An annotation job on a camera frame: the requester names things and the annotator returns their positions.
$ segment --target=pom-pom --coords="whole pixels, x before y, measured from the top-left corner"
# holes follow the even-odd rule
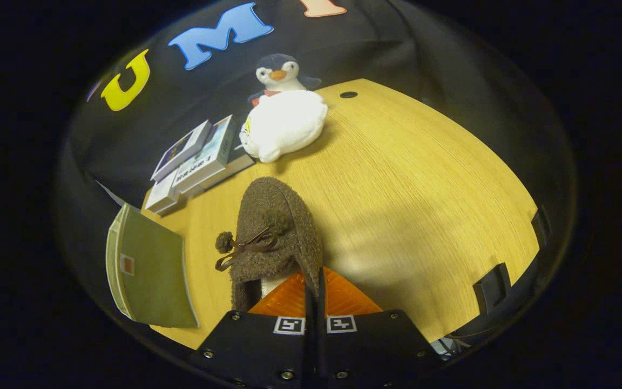
[[[232,250],[232,244],[229,243],[232,241],[232,237],[232,233],[229,231],[220,232],[215,241],[215,248],[218,249],[220,254],[229,253]]]

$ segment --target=red scarf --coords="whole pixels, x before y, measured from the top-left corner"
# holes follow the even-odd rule
[[[276,95],[277,93],[280,93],[280,91],[267,91],[267,90],[263,91],[263,94],[265,94],[266,96],[273,96],[273,95]],[[261,103],[259,99],[261,98],[254,98],[251,101],[251,104],[254,104],[254,106],[257,106],[259,103]]]

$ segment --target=stack of books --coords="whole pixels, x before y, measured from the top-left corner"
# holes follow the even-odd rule
[[[166,214],[177,203],[254,165],[238,132],[230,115],[214,125],[205,121],[175,143],[155,168],[155,184],[146,200],[146,209]],[[192,141],[194,137],[202,140]]]

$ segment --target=pink letter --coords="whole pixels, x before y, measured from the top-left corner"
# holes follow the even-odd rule
[[[346,8],[338,7],[330,0],[300,0],[303,5],[306,5],[306,17],[323,17],[340,15],[347,12]]]

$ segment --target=black bracket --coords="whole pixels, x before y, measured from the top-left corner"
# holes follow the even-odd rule
[[[246,387],[301,387],[305,329],[304,318],[230,311],[192,362]]]
[[[402,310],[326,319],[329,388],[403,387],[444,362]]]
[[[510,293],[510,276],[505,263],[497,264],[481,280],[474,283],[474,294],[479,302],[479,313],[486,315]]]
[[[546,208],[540,206],[534,218],[531,220],[531,226],[536,234],[536,240],[539,243],[539,249],[542,249],[549,243],[551,237],[551,224],[549,224],[548,216],[546,216]]]

